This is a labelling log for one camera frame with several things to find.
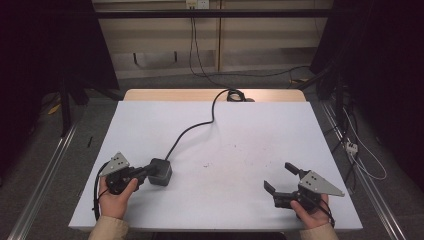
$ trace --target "gray floor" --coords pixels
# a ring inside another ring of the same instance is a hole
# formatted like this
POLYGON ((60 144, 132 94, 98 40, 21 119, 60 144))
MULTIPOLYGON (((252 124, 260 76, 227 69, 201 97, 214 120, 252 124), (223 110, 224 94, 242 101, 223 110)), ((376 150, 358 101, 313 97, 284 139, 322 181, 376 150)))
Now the gray floor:
MULTIPOLYGON (((249 71, 248 73, 264 74, 279 71, 281 70, 249 71)), ((293 79, 309 78, 310 76, 312 74, 307 70, 298 70, 292 74, 293 79)), ((288 74, 284 74, 267 78, 221 76, 213 79, 237 88, 287 88, 289 78, 288 74)), ((125 92, 129 88, 215 88, 204 78, 192 75, 123 79, 120 80, 120 85, 121 92, 125 92)), ((78 123, 72 142, 28 232, 28 239, 86 239, 88 237, 87 233, 69 229, 67 225, 116 109, 116 102, 103 98, 90 90, 88 93, 91 96, 88 106, 73 106, 74 112, 83 113, 82 119, 78 123)), ((321 102, 316 97, 315 89, 311 87, 304 93, 314 109, 322 130, 331 129, 321 102)), ((378 143, 377 136, 362 117, 359 108, 355 113, 358 117, 361 140, 381 159, 388 172, 388 178, 383 181, 375 181, 376 185, 393 211, 407 239, 421 239, 424 234, 422 228, 424 223, 423 192, 399 169, 390 150, 378 143)), ((47 109, 41 112, 37 128, 16 165, 5 176, 3 187, 0 189, 0 239, 7 239, 9 236, 59 142, 60 133, 60 112, 53 115, 47 115, 47 109)), ((326 139, 330 149, 338 141, 334 133, 328 134, 326 139)), ((379 166, 375 164, 372 157, 361 152, 361 158, 370 172, 376 175, 381 174, 379 166)), ((344 176, 349 166, 342 148, 334 153, 334 159, 344 176)), ((350 180, 347 186, 351 187, 352 184, 350 180)), ((339 233, 340 239, 392 239, 382 224, 381 216, 376 212, 359 181, 351 197, 364 229, 339 233)), ((93 217, 93 214, 87 213, 87 217, 93 217)), ((296 232, 286 234, 288 239, 299 239, 296 232)), ((150 236, 150 233, 130 232, 128 237, 129 239, 149 239, 150 236)))

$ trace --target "black cable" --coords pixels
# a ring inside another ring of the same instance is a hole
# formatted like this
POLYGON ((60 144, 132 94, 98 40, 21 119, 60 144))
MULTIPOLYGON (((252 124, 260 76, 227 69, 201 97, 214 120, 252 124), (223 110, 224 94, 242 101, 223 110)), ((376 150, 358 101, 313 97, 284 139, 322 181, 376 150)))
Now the black cable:
POLYGON ((194 18, 191 18, 191 43, 190 43, 190 54, 189 54, 189 65, 190 65, 190 71, 194 76, 197 77, 206 77, 211 83, 216 84, 218 86, 224 87, 224 88, 231 88, 229 86, 226 86, 224 84, 220 84, 220 83, 216 83, 214 81, 212 81, 212 79, 210 79, 210 77, 212 76, 241 76, 241 77, 272 77, 272 76, 278 76, 278 75, 282 75, 285 73, 289 73, 290 74, 290 85, 288 88, 290 88, 291 86, 291 71, 299 69, 299 68, 309 68, 309 66, 298 66, 298 67, 293 67, 289 70, 285 70, 282 72, 278 72, 278 73, 271 73, 271 74, 264 74, 264 75, 255 75, 255 74, 242 74, 242 73, 215 73, 215 74, 206 74, 206 72, 203 69, 202 66, 202 62, 200 61, 200 54, 199 54, 199 46, 197 43, 197 29, 196 29, 196 20, 194 18), (193 40, 195 42, 196 45, 196 52, 197 52, 197 60, 199 62, 200 65, 200 69, 202 70, 203 75, 197 74, 194 72, 193 67, 191 65, 191 55, 193 52, 193 40))
POLYGON ((166 157, 165 157, 165 160, 168 160, 168 158, 169 158, 169 156, 171 155, 172 151, 173 151, 173 150, 174 150, 174 148, 177 146, 178 142, 180 141, 181 137, 182 137, 182 136, 184 136, 184 134, 186 134, 188 131, 190 131, 190 130, 191 130, 191 129, 193 129, 193 128, 196 128, 196 127, 199 127, 199 126, 202 126, 202 125, 211 124, 211 123, 213 123, 213 122, 215 121, 215 103, 216 103, 216 100, 217 100, 217 99, 219 98, 219 96, 221 96, 223 93, 225 93, 225 92, 229 92, 229 91, 235 91, 235 92, 240 92, 240 93, 242 93, 241 91, 239 91, 239 90, 237 90, 237 89, 225 89, 225 90, 221 91, 220 93, 218 93, 218 95, 215 97, 215 99, 214 99, 214 100, 213 100, 213 102, 212 102, 212 120, 210 120, 210 121, 208 121, 208 122, 202 122, 202 123, 195 124, 195 125, 193 125, 193 126, 191 126, 191 127, 187 128, 186 130, 184 130, 184 131, 180 134, 180 136, 177 138, 177 141, 175 141, 175 143, 174 143, 174 145, 172 146, 171 150, 169 150, 168 154, 167 154, 167 155, 166 155, 166 157))
POLYGON ((328 203, 326 203, 324 200, 321 199, 321 202, 325 203, 325 205, 327 206, 327 208, 328 208, 328 211, 327 211, 323 207, 321 207, 321 205, 317 204, 312 199, 310 199, 308 196, 302 194, 302 197, 304 197, 310 203, 312 203, 313 205, 315 205, 315 207, 317 207, 319 210, 321 210, 325 215, 327 215, 328 218, 330 218, 331 226, 334 228, 334 226, 336 225, 336 221, 334 220, 333 215, 331 214, 331 209, 330 209, 330 206, 328 206, 328 203))
POLYGON ((293 83, 293 78, 291 76, 291 70, 289 70, 289 78, 290 78, 290 82, 289 82, 289 86, 287 87, 287 89, 290 89, 292 83, 293 83))
POLYGON ((217 86, 223 87, 223 88, 227 88, 227 89, 233 89, 232 87, 229 87, 225 84, 221 84, 221 83, 217 83, 215 81, 213 81, 205 72, 205 70, 203 69, 203 65, 202 65, 202 61, 200 61, 200 54, 199 54, 199 46, 197 44, 197 29, 196 29, 196 20, 194 18, 191 18, 191 44, 190 44, 190 57, 189 57, 189 62, 190 62, 190 70, 193 73, 193 75, 198 76, 198 77, 206 77, 206 79, 210 82, 213 83, 217 86), (193 68, 191 66, 191 54, 193 51, 193 39, 194 42, 196 44, 196 52, 197 52, 197 60, 199 62, 200 65, 200 69, 202 70, 203 75, 198 75, 197 73, 195 73, 193 71, 193 68))
POLYGON ((336 125, 331 129, 325 130, 324 132, 322 132, 322 135, 327 136, 329 133, 331 133, 332 131, 334 131, 336 128, 338 128, 339 126, 336 125))
POLYGON ((108 163, 109 162, 104 163, 103 166, 99 169, 99 172, 96 175, 96 181, 94 182, 94 197, 93 197, 94 206, 92 210, 94 211, 94 217, 96 218, 96 221, 99 220, 99 217, 100 217, 99 198, 108 190, 107 189, 102 194, 100 194, 99 197, 97 197, 97 184, 99 183, 100 173, 103 171, 103 169, 106 167, 108 163))

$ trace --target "black curtain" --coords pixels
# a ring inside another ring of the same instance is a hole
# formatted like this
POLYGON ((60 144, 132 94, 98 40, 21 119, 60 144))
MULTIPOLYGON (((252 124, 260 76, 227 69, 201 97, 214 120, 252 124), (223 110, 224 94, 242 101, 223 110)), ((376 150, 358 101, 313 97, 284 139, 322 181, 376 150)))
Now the black curtain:
MULTIPOLYGON (((344 56, 340 74, 383 144, 424 190, 424 7, 418 1, 395 0, 369 1, 368 6, 372 6, 371 11, 360 8, 366 21, 360 34, 354 36, 357 46, 344 56)), ((337 32, 343 33, 350 26, 351 22, 328 20, 311 69, 320 71, 334 59, 336 49, 331 49, 330 43, 338 47, 343 39, 337 32)), ((329 82, 327 90, 332 91, 335 81, 329 82)))
POLYGON ((0 9, 1 173, 34 127, 42 97, 57 92, 62 78, 107 89, 118 83, 98 20, 57 14, 93 12, 91 0, 3 0, 0 9))

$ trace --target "wire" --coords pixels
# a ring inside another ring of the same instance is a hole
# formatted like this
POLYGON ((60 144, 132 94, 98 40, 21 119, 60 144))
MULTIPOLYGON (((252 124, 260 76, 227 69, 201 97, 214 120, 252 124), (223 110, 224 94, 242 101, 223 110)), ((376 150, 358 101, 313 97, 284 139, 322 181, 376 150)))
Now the wire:
POLYGON ((310 203, 312 203, 313 205, 315 205, 315 207, 319 208, 319 210, 321 210, 325 215, 328 216, 328 218, 330 218, 330 223, 331 226, 334 228, 334 226, 336 225, 336 221, 333 218, 333 215, 331 214, 331 209, 330 206, 328 206, 328 204, 321 199, 321 202, 325 203, 326 207, 328 208, 328 211, 326 209, 324 209, 323 207, 321 207, 321 205, 317 204, 315 201, 313 201, 312 199, 310 199, 308 196, 302 194, 302 196, 308 200, 310 203))
POLYGON ((190 63, 190 70, 191 70, 191 72, 193 73, 193 75, 198 76, 198 77, 206 77, 206 79, 207 79, 209 82, 211 82, 211 83, 213 83, 213 84, 215 84, 215 85, 218 85, 218 86, 221 86, 221 87, 224 87, 224 88, 227 88, 227 89, 229 89, 229 88, 231 88, 231 89, 232 89, 232 87, 229 87, 229 86, 227 86, 227 85, 225 85, 225 84, 221 84, 221 83, 217 83, 217 82, 213 81, 213 80, 212 80, 212 79, 211 79, 211 78, 210 78, 210 77, 206 74, 205 70, 203 69, 202 62, 200 61, 199 46, 198 46, 198 44, 197 44, 197 29, 196 29, 196 20, 195 20, 194 18, 191 18, 191 43, 190 43, 190 57, 189 57, 189 63, 190 63), (192 52, 193 52, 193 39, 194 39, 194 42, 195 42, 195 44, 196 44, 197 60, 198 60, 198 62, 199 62, 200 69, 202 70, 203 75, 198 75, 197 73, 195 73, 195 72, 193 71, 192 66, 191 66, 191 54, 192 54, 192 52))
POLYGON ((190 54, 189 54, 189 65, 190 65, 190 71, 192 72, 193 75, 197 76, 197 77, 205 77, 207 78, 211 83, 225 87, 225 88, 231 88, 229 86, 226 86, 224 84, 220 84, 220 83, 216 83, 215 81, 212 81, 212 79, 210 79, 210 77, 212 76, 241 76, 241 77, 272 77, 272 76, 278 76, 278 75, 282 75, 285 73, 289 73, 290 74, 290 85, 291 86, 291 71, 296 70, 296 69, 300 69, 300 68, 309 68, 310 66, 297 66, 297 67, 293 67, 289 70, 285 70, 282 72, 278 72, 278 73, 271 73, 271 74, 263 74, 263 75, 256 75, 256 74, 242 74, 242 73, 214 73, 214 74, 206 74, 206 72, 203 69, 202 66, 202 62, 200 61, 200 54, 199 54, 199 46, 197 43, 197 28, 196 28, 196 20, 194 18, 191 18, 191 43, 190 43, 190 54), (196 52, 197 52, 197 60, 199 62, 200 65, 200 69, 202 70, 203 75, 198 74, 196 72, 194 72, 193 67, 191 65, 191 56, 192 56, 192 52, 193 52, 193 41, 195 43, 196 46, 196 52))
POLYGON ((369 177, 376 179, 376 180, 384 180, 387 178, 387 171, 384 168, 383 164, 380 162, 380 160, 367 148, 367 146, 365 146, 365 144, 361 141, 361 139, 359 138, 359 136, 356 134, 356 131, 353 127, 352 121, 350 121, 349 115, 347 114, 346 110, 343 108, 344 113, 346 114, 347 120, 349 121, 350 127, 353 129, 353 133, 355 134, 355 136, 358 138, 359 143, 361 143, 361 145, 371 154, 371 156, 374 157, 374 159, 377 161, 377 163, 381 166, 381 168, 384 171, 384 176, 383 177, 376 177, 374 175, 372 175, 371 173, 369 173, 361 164, 358 163, 358 161, 355 159, 355 157, 352 155, 352 153, 350 153, 349 155, 352 157, 352 160, 357 164, 358 168, 361 169, 365 174, 367 174, 369 177))
POLYGON ((104 163, 103 166, 99 169, 99 172, 96 175, 96 181, 94 182, 94 198, 93 198, 94 206, 93 206, 93 209, 92 210, 94 211, 94 217, 96 218, 96 221, 99 220, 99 217, 100 217, 99 198, 108 190, 107 189, 106 191, 104 191, 103 193, 101 193, 99 197, 97 197, 97 184, 99 182, 99 175, 100 175, 100 173, 103 171, 103 169, 106 167, 106 165, 108 163, 109 162, 104 163))
POLYGON ((217 99, 219 98, 219 96, 221 96, 223 93, 225 93, 225 92, 229 92, 229 91, 236 91, 236 92, 239 92, 239 93, 243 94, 241 91, 236 90, 236 89, 225 89, 225 90, 221 91, 220 93, 218 93, 218 95, 215 97, 215 99, 214 99, 214 100, 213 100, 213 102, 212 102, 212 120, 210 120, 210 121, 208 121, 208 122, 202 122, 202 123, 195 124, 195 125, 193 125, 193 126, 191 126, 191 127, 187 128, 186 130, 184 130, 184 131, 180 134, 180 136, 177 138, 177 141, 175 141, 175 143, 174 143, 174 145, 172 146, 171 150, 169 150, 168 154, 166 155, 165 160, 168 160, 168 158, 169 158, 169 156, 171 155, 172 151, 173 151, 173 150, 174 150, 174 148, 177 146, 178 142, 180 141, 180 139, 182 138, 182 136, 184 136, 184 134, 186 134, 188 131, 190 131, 190 130, 191 130, 191 129, 193 129, 193 128, 196 128, 196 127, 199 127, 199 126, 202 126, 202 125, 211 124, 211 123, 213 123, 213 122, 215 121, 215 103, 216 103, 216 100, 217 100, 217 99))

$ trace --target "power cord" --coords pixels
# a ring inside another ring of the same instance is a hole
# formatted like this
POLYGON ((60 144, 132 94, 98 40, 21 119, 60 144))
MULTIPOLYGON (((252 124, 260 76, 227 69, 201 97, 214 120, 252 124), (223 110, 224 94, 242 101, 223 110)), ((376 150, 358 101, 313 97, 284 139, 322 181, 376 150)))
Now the power cord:
POLYGON ((100 210, 99 210, 99 199, 100 197, 108 190, 102 192, 99 197, 97 197, 97 184, 99 183, 100 173, 103 171, 103 169, 106 167, 108 162, 104 163, 103 166, 99 169, 99 172, 96 175, 96 181, 94 182, 94 197, 93 197, 93 211, 94 211, 94 217, 96 218, 96 221, 99 220, 100 217, 100 210))
POLYGON ((278 75, 282 75, 282 74, 285 74, 285 73, 289 73, 290 82, 289 82, 289 86, 287 87, 287 89, 289 89, 291 87, 291 85, 292 85, 292 82, 295 81, 295 80, 292 79, 291 72, 293 70, 300 69, 300 68, 309 68, 309 66, 297 66, 297 67, 293 67, 293 68, 291 68, 289 70, 285 70, 285 71, 282 71, 282 72, 271 73, 271 74, 264 74, 264 75, 241 74, 241 73, 215 73, 215 74, 206 74, 206 72, 203 69, 202 62, 200 61, 199 46, 198 46, 198 43, 197 43, 196 20, 194 18, 191 18, 191 43, 190 43, 189 65, 190 65, 190 71, 192 72, 192 74, 194 76, 205 77, 205 78, 208 79, 209 82, 211 82, 211 83, 213 83, 215 85, 224 87, 224 88, 231 88, 231 87, 229 87, 229 86, 227 86, 225 84, 221 84, 221 83, 217 83, 215 81, 212 81, 212 79, 210 79, 210 77, 212 77, 212 76, 272 77, 272 76, 278 76, 278 75), (198 60, 199 65, 200 65, 200 69, 202 70, 202 74, 198 74, 198 73, 194 72, 193 67, 192 67, 192 64, 191 64, 192 63, 191 57, 192 57, 192 52, 193 52, 193 41, 194 41, 194 44, 196 46, 197 60, 198 60))
POLYGON ((383 164, 381 163, 381 161, 367 148, 367 146, 365 146, 365 144, 361 141, 361 139, 359 138, 358 134, 356 133, 352 121, 349 118, 349 115, 346 112, 346 109, 343 108, 344 113, 346 114, 347 120, 350 124, 350 127, 353 129, 353 133, 355 134, 355 137, 358 139, 358 142, 371 154, 371 156, 377 161, 377 163, 380 165, 380 167, 383 169, 384 171, 384 176, 383 177, 376 177, 374 175, 372 175, 371 173, 369 173, 364 166, 362 166, 361 164, 358 163, 357 159, 355 158, 355 156, 353 156, 352 153, 349 153, 350 157, 352 158, 352 160, 357 164, 358 168, 360 170, 362 170, 365 174, 367 174, 369 177, 376 179, 376 180, 384 180, 387 178, 387 171, 384 168, 383 164))
POLYGON ((168 158, 171 155, 172 151, 175 149, 175 147, 177 146, 177 144, 180 141, 180 139, 184 136, 184 134, 186 134, 188 131, 190 131, 193 128, 196 128, 196 127, 199 127, 199 126, 202 126, 202 125, 212 124, 215 121, 215 103, 216 103, 216 100, 219 98, 219 96, 221 96, 225 92, 231 92, 232 94, 238 94, 239 97, 240 97, 240 99, 242 99, 242 100, 244 99, 244 101, 246 101, 246 99, 244 97, 244 93, 241 92, 240 90, 237 90, 237 89, 225 89, 225 90, 221 91, 220 93, 218 93, 218 95, 215 97, 215 99, 212 102, 212 111, 211 111, 212 112, 212 120, 207 121, 207 122, 202 122, 202 123, 195 124, 195 125, 187 128, 186 130, 184 130, 180 134, 180 136, 177 138, 177 140, 175 141, 175 143, 172 146, 171 150, 169 150, 168 154, 165 157, 165 160, 168 160, 168 158))

